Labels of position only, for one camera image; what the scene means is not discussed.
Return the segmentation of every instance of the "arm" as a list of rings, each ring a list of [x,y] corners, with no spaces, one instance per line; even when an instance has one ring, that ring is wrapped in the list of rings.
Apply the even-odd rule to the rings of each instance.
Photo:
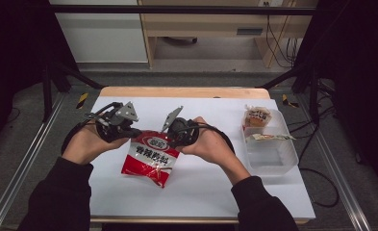
[[[206,123],[202,117],[195,121]],[[217,132],[200,129],[195,144],[177,149],[222,168],[233,185],[232,193],[239,206],[239,230],[298,230],[288,209],[265,190],[260,177],[250,175]]]
[[[88,231],[91,194],[88,180],[93,170],[90,162],[127,140],[107,143],[99,138],[94,125],[82,128],[32,192],[29,211],[18,230]]]

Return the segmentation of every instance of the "transparent bin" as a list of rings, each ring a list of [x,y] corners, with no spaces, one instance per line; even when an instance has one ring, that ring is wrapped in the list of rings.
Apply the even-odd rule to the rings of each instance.
[[[287,173],[298,164],[298,157],[292,140],[255,141],[246,138],[253,134],[288,135],[288,127],[277,110],[269,110],[272,119],[266,127],[252,127],[241,129],[246,157],[249,161],[248,170],[259,176],[278,176]]]

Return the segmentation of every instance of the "gray floor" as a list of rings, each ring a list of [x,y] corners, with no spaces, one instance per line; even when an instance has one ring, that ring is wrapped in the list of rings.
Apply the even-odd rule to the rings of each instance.
[[[277,65],[271,69],[264,68],[252,38],[200,38],[197,44],[161,39],[152,69],[134,64],[123,64],[116,68],[111,65],[106,69],[97,68],[99,65],[92,68],[85,66],[87,68],[84,71],[88,77],[111,86],[254,87],[266,83],[287,70]],[[27,210],[29,194],[60,155],[63,136],[79,121],[84,112],[91,109],[99,93],[98,90],[93,90],[74,78],[70,78],[70,81],[73,88],[70,93],[64,94],[63,107],[46,136],[25,183],[6,213],[3,228],[15,227],[20,222]],[[283,94],[290,102],[301,105],[305,102],[304,94],[293,95],[290,92],[291,82],[292,80],[288,80],[270,91],[271,97],[277,100],[287,124],[308,120],[301,107],[293,108],[282,104]],[[83,92],[88,92],[89,97],[84,108],[77,110],[75,106]],[[8,122],[0,134],[0,198],[41,125],[43,113],[41,93],[41,85],[37,84],[21,91],[14,98],[13,106],[16,109],[13,110],[11,119],[15,118],[18,110],[20,114],[14,121]],[[332,106],[329,98],[323,98],[320,104],[321,111]],[[290,130],[298,125],[290,125]],[[305,137],[312,131],[312,127],[307,126],[294,135]],[[371,229],[378,230],[378,179],[373,170],[369,166],[356,163],[354,149],[349,144],[348,137],[336,116],[330,114],[320,121],[319,134],[325,138]],[[298,153],[301,153],[307,140],[308,138],[300,138],[294,142]],[[316,138],[308,146],[300,166],[331,176]],[[323,178],[310,172],[302,172],[302,175],[308,192],[315,201],[327,204],[334,200],[335,192]],[[360,230],[354,227],[345,205],[345,201],[340,201],[334,208],[324,208],[314,204],[317,218],[301,225],[300,229]]]

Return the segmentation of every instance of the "hazard tape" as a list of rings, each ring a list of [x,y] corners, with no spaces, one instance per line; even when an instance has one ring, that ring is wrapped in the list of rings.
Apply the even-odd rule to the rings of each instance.
[[[80,100],[78,101],[78,104],[77,104],[77,107],[76,109],[82,109],[83,106],[84,106],[84,103],[86,102],[87,100],[87,97],[88,97],[88,94],[87,93],[83,93],[80,97]]]
[[[287,98],[287,96],[285,94],[282,94],[282,103],[284,105],[291,106],[293,108],[299,108],[299,104],[298,103],[290,103],[288,101],[288,98]]]

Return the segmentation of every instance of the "black mechanical device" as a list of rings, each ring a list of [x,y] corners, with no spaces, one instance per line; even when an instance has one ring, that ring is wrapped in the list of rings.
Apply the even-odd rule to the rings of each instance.
[[[177,115],[182,111],[183,106],[177,108],[172,113],[167,116],[164,123],[163,131],[167,129],[167,137],[171,139],[168,145],[172,148],[177,146],[189,146],[194,144],[200,134],[200,129],[210,129],[216,131],[228,144],[231,150],[235,153],[234,146],[232,145],[230,139],[218,130],[207,123],[195,122],[192,119],[185,120],[182,117],[177,117]]]
[[[71,138],[92,119],[95,119],[94,124],[98,135],[106,142],[112,142],[121,138],[136,138],[141,134],[139,129],[131,127],[133,122],[139,121],[132,102],[128,102],[125,105],[118,102],[111,103],[96,113],[86,113],[85,119],[68,133],[63,142],[62,153],[68,146]]]

